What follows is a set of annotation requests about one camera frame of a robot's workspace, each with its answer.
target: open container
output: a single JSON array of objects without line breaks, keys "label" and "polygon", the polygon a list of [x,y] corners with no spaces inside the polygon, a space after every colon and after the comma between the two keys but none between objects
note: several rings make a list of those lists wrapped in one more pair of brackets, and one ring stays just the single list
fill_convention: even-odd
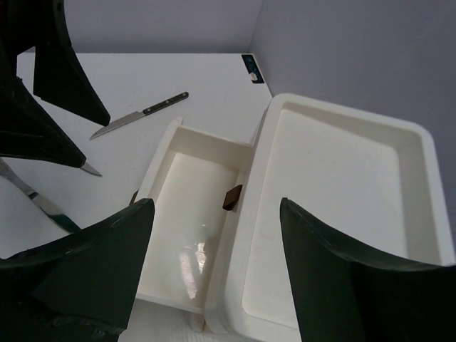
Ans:
[{"label": "open container", "polygon": [[[224,195],[238,184],[239,204],[225,212]],[[156,216],[138,298],[202,314],[217,333],[300,341],[282,197],[383,251],[455,262],[430,134],[296,95],[273,98],[254,145],[172,122],[143,197],[155,200]]]}]

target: white table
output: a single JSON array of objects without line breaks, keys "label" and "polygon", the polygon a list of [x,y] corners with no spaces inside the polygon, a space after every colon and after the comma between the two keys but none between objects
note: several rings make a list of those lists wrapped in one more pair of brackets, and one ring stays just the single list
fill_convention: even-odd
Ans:
[{"label": "white table", "polygon": [[[178,93],[190,98],[89,141],[99,125],[38,99],[103,177],[33,160],[5,158],[38,192],[55,202],[81,227],[126,207],[145,175],[172,119],[249,142],[271,100],[266,84],[253,84],[239,54],[80,54],[84,71],[112,120]],[[18,59],[18,76],[31,91],[32,53]],[[0,257],[65,235],[9,182],[0,179]],[[185,313],[137,301],[120,341],[238,341],[196,334]]]}]

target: container lid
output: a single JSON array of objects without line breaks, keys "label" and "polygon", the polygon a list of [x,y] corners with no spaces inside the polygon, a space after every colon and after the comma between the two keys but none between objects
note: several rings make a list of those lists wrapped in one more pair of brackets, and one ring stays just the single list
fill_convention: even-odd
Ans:
[{"label": "container lid", "polygon": [[455,262],[435,148],[420,126],[278,95],[255,148],[216,313],[227,330],[260,341],[301,340],[281,239],[282,197],[385,252]]}]

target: table surface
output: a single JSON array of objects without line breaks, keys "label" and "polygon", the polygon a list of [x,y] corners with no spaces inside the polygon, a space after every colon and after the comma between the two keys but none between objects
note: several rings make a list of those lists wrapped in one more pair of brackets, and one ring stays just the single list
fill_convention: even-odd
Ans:
[{"label": "table surface", "polygon": [[[55,202],[80,227],[88,227],[126,207],[147,171],[168,124],[249,142],[271,100],[266,84],[253,84],[239,54],[78,55],[95,91],[115,120],[178,93],[190,97],[147,118],[89,141],[99,125],[37,99],[103,177],[33,160],[5,158],[39,193]],[[31,90],[34,54],[18,59],[18,77]],[[0,179],[0,258],[64,236],[18,189]],[[185,313],[136,301],[128,341],[240,341],[195,333]]]}]

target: wall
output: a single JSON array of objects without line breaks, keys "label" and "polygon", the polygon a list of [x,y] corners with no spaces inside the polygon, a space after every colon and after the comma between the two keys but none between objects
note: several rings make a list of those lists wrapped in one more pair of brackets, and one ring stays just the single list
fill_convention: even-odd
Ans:
[{"label": "wall", "polygon": [[456,1],[264,0],[250,51],[273,93],[425,126],[455,237],[455,32]]},{"label": "wall", "polygon": [[77,52],[245,52],[262,0],[67,0]]}]

